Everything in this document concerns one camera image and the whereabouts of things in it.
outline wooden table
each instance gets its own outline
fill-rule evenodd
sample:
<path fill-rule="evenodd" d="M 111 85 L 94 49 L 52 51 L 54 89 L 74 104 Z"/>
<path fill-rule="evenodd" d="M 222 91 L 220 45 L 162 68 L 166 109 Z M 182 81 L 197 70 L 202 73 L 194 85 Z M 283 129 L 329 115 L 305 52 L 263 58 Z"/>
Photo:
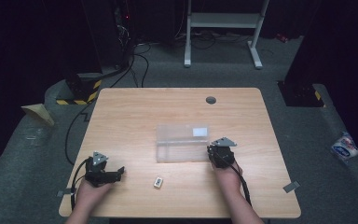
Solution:
<path fill-rule="evenodd" d="M 208 96 L 216 103 L 206 103 Z M 235 141 L 238 146 L 231 150 L 257 214 L 300 216 L 295 192 L 283 190 L 291 180 L 261 92 L 254 88 L 101 90 L 68 188 L 77 166 L 95 150 L 109 157 L 106 171 L 121 166 L 126 171 L 94 216 L 229 217 L 209 162 L 156 162 L 156 128 L 161 123 L 206 123 L 211 140 L 226 136 Z M 163 178 L 160 189 L 153 186 L 158 176 Z M 70 213 L 66 195 L 60 214 Z"/>

